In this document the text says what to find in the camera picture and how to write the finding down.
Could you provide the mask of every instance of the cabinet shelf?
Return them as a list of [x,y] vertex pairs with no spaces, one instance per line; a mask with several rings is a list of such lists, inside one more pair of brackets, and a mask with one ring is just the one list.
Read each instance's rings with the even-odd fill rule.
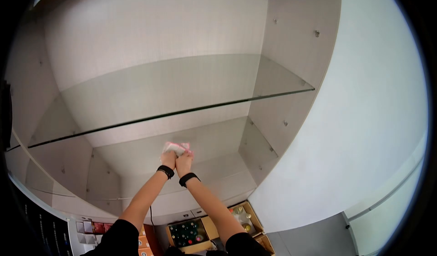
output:
[[[252,101],[312,90],[262,55],[195,56],[143,64],[62,91],[28,147],[221,107],[246,116]],[[208,112],[203,117],[214,122]]]
[[[249,117],[101,146],[93,149],[90,158],[87,200],[132,198],[160,165],[157,156],[166,141],[190,142],[194,151],[192,171],[219,198],[231,198],[256,188],[249,169],[258,169],[262,163],[278,158]],[[258,163],[247,156],[256,158]],[[184,190],[178,177],[173,177],[160,196]]]

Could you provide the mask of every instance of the hand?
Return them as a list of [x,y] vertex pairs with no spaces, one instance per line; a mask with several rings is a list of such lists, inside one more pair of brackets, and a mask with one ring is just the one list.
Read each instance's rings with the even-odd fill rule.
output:
[[169,167],[172,170],[174,170],[174,168],[176,166],[175,160],[176,160],[176,154],[175,154],[174,151],[163,152],[161,154],[161,163],[162,163],[162,165],[165,165],[165,166]]
[[176,171],[178,172],[179,178],[191,171],[191,162],[193,162],[193,157],[193,154],[190,154],[186,151],[183,153],[183,155],[176,159]]

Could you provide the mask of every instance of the bottle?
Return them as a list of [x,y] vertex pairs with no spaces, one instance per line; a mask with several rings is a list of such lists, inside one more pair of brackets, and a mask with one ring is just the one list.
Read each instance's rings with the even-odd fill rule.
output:
[[235,209],[234,209],[234,214],[239,215],[240,213],[243,212],[243,210],[244,210],[243,207],[235,208]]
[[243,223],[243,224],[249,224],[249,222],[250,222],[250,218],[252,217],[252,215],[251,214],[248,214],[248,213],[246,213],[246,212],[242,212],[242,213],[240,213],[240,215],[239,215],[239,219],[240,219],[240,221]]
[[249,232],[251,230],[251,226],[249,224],[242,224],[244,230],[246,230],[246,232]]

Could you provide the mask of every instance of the gray floor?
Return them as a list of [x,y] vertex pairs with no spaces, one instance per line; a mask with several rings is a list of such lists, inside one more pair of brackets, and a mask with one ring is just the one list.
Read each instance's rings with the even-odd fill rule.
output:
[[354,256],[342,214],[300,228],[268,233],[276,256]]

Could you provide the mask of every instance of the red box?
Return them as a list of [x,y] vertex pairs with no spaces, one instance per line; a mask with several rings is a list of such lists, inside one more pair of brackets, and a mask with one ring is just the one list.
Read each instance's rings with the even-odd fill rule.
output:
[[107,232],[112,227],[112,225],[113,224],[106,224],[106,223],[104,223],[103,226],[105,227],[105,232]]
[[106,232],[104,224],[94,222],[94,232],[104,234]]

